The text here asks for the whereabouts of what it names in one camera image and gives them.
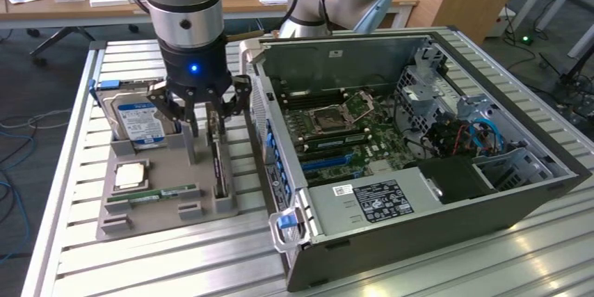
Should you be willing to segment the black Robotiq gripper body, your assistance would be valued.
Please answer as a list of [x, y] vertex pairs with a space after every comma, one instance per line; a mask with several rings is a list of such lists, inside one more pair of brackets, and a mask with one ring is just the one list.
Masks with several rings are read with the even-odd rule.
[[232, 82], [227, 68], [226, 38], [216, 37], [211, 43], [196, 48], [174, 47], [160, 38], [158, 42], [168, 90], [195, 103], [220, 99]]

